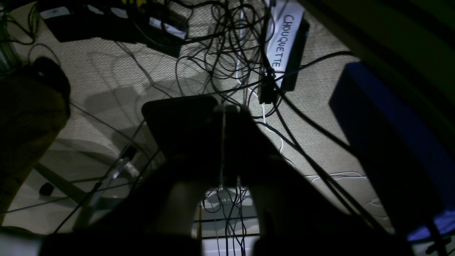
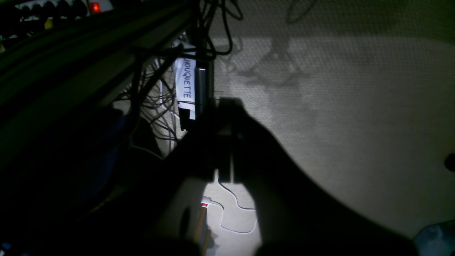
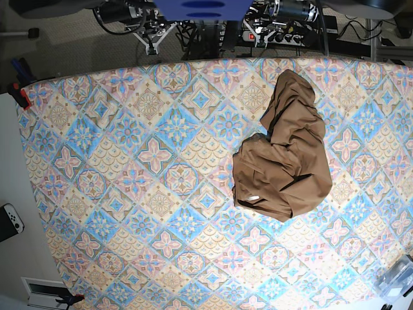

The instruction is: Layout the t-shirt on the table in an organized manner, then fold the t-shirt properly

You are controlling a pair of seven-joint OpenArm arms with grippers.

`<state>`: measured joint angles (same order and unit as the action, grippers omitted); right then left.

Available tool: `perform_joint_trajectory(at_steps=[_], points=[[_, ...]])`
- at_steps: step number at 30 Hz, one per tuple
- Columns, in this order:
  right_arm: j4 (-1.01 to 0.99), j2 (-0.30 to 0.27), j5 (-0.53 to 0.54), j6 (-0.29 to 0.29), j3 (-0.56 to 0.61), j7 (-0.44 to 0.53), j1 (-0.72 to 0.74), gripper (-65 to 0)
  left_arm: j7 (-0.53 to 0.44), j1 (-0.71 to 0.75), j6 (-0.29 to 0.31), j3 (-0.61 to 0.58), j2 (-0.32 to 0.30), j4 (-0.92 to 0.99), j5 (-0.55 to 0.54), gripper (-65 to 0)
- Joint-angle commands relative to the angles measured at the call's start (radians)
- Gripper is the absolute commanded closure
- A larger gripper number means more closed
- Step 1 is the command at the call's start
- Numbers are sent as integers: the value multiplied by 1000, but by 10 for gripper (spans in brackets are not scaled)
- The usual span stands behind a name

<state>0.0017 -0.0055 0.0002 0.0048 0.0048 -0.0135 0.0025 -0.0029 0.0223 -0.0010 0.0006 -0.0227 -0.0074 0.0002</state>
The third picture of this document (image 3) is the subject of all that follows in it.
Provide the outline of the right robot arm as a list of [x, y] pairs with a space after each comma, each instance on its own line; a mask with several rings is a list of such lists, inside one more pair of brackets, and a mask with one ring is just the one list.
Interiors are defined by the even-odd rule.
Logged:
[[134, 35], [147, 55], [158, 55], [162, 40], [177, 26], [152, 1], [105, 1], [92, 9], [99, 26], [114, 36]]

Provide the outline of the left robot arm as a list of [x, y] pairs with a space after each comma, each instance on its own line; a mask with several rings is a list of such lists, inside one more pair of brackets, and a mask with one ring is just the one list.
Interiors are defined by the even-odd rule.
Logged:
[[322, 31], [317, 17], [318, 7], [311, 1], [254, 1], [243, 20], [242, 39], [260, 48], [310, 47]]

